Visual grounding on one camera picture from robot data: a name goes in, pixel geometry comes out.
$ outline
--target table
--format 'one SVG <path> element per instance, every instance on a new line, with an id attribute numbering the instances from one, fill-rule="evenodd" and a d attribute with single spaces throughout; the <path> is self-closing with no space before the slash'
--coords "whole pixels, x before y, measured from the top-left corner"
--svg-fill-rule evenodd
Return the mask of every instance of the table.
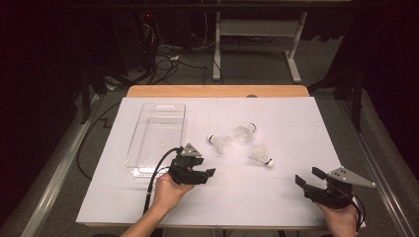
<path id="1" fill-rule="evenodd" d="M 238 98 L 248 95 L 259 98 Z M 160 227 L 326 228 L 323 214 L 303 197 L 293 179 L 299 174 L 308 183 L 325 188 L 323 181 L 311 175 L 311 167 L 328 171 L 340 167 L 340 162 L 314 99 L 298 85 L 131 87 L 77 222 L 130 225 L 141 216 L 148 179 L 134 178 L 124 166 L 124 156 L 141 104 L 147 102 L 185 103 L 185 140 L 205 158 L 196 170 L 216 168 L 214 176 L 189 192 Z M 261 117 L 266 111 L 269 115 Z M 217 115 L 228 118 L 218 122 Z M 263 141 L 275 157 L 272 169 L 245 157 L 251 144 L 236 143 L 229 153 L 220 155 L 207 142 L 211 131 L 227 132 L 248 120 L 258 126 L 252 142 Z"/>

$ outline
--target clear plastic container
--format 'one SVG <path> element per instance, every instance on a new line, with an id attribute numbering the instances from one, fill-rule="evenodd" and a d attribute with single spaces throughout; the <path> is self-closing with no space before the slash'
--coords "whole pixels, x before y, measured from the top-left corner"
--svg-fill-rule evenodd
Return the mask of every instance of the clear plastic container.
<path id="1" fill-rule="evenodd" d="M 135 177 L 150 177 L 163 155 L 180 147 L 186 106 L 183 104 L 144 104 L 126 156 L 126 167 Z M 170 166 L 172 152 L 160 168 Z"/>

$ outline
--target gray floor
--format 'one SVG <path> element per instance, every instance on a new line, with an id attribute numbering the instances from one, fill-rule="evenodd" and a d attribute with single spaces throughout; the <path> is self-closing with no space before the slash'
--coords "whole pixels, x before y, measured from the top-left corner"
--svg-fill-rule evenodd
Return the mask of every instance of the gray floor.
<path id="1" fill-rule="evenodd" d="M 311 85 L 327 73 L 331 60 L 340 40 L 320 42 L 317 39 L 302 41 L 297 49 L 295 61 L 303 85 Z M 224 39 L 224 53 L 221 58 L 224 84 L 292 84 L 291 75 L 284 58 L 284 50 L 289 49 L 290 39 L 271 42 L 243 40 L 238 51 L 235 39 Z M 211 81 L 212 49 L 183 51 L 178 50 L 183 63 L 195 67 L 207 67 L 204 77 L 203 68 L 179 65 L 172 77 L 161 84 L 219 84 Z M 110 91 L 99 100 L 94 121 L 108 108 L 116 105 L 126 94 L 126 89 Z M 397 149 L 365 92 L 362 108 L 362 133 L 354 131 L 348 122 L 347 105 L 350 102 L 335 101 L 330 89 L 322 89 L 312 94 L 325 121 L 336 152 L 342 165 L 356 173 L 372 179 L 379 184 L 379 189 L 355 187 L 367 208 L 367 227 L 359 236 L 415 236 L 419 234 L 416 224 L 419 220 L 419 185 L 400 157 Z M 112 124 L 118 111 L 114 107 L 102 116 Z M 19 207 L 0 229 L 0 236 L 21 236 L 28 221 L 40 202 L 49 180 L 63 157 L 69 152 L 81 125 L 80 113 L 73 125 L 67 130 L 34 185 L 22 200 Z M 110 129 L 99 120 L 87 134 L 80 149 L 80 165 L 88 175 L 93 175 L 96 164 L 105 146 Z M 78 210 L 89 186 L 89 180 L 83 177 L 75 162 L 70 167 L 59 195 L 48 211 L 47 219 L 39 229 L 39 236 L 93 236 L 98 233 L 121 234 L 126 227 L 86 227 L 75 223 Z M 289 232 L 288 236 L 320 236 L 324 231 Z"/>

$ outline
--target dark background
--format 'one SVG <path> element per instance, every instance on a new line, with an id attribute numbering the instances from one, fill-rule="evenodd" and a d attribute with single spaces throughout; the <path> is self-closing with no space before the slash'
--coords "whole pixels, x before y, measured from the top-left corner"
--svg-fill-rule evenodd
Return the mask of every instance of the dark background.
<path id="1" fill-rule="evenodd" d="M 412 2 L 398 1 L 388 9 L 312 11 L 302 38 L 346 36 L 330 73 L 356 60 L 379 117 L 418 178 L 417 10 Z M 264 18 L 292 15 L 292 11 L 279 11 L 264 14 Z M 210 23 L 213 18 L 214 13 L 209 13 Z M 195 13 L 156 13 L 155 19 L 167 33 L 164 38 L 184 47 L 189 45 L 190 32 L 202 35 L 205 30 L 204 19 Z M 81 89 L 80 71 L 85 63 L 93 61 L 126 74 L 128 64 L 141 62 L 126 54 L 135 41 L 122 43 L 121 32 L 117 35 L 114 30 L 115 23 L 124 22 L 115 22 L 108 13 L 71 12 L 60 1 L 0 2 L 0 224 L 25 195 L 72 122 L 76 113 L 73 100 Z M 140 55 L 142 48 L 136 50 Z"/>

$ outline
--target white shuttlecock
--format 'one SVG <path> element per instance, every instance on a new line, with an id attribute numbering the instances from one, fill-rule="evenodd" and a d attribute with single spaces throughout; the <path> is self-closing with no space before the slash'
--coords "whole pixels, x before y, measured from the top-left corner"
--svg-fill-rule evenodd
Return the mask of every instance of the white shuttlecock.
<path id="1" fill-rule="evenodd" d="M 252 134 L 256 130 L 255 123 L 250 123 L 247 125 L 240 125 L 235 129 L 235 135 L 243 140 L 244 142 L 249 142 L 252 140 Z"/>
<path id="2" fill-rule="evenodd" d="M 224 152 L 228 149 L 228 146 L 230 145 L 232 139 L 231 136 L 227 135 L 227 136 L 214 136 L 214 135 L 210 135 L 209 136 L 209 142 L 215 146 L 216 150 L 221 153 L 224 154 Z"/>
<path id="3" fill-rule="evenodd" d="M 267 167 L 274 166 L 274 160 L 269 156 L 264 144 L 256 146 L 249 155 L 250 158 L 264 163 Z"/>

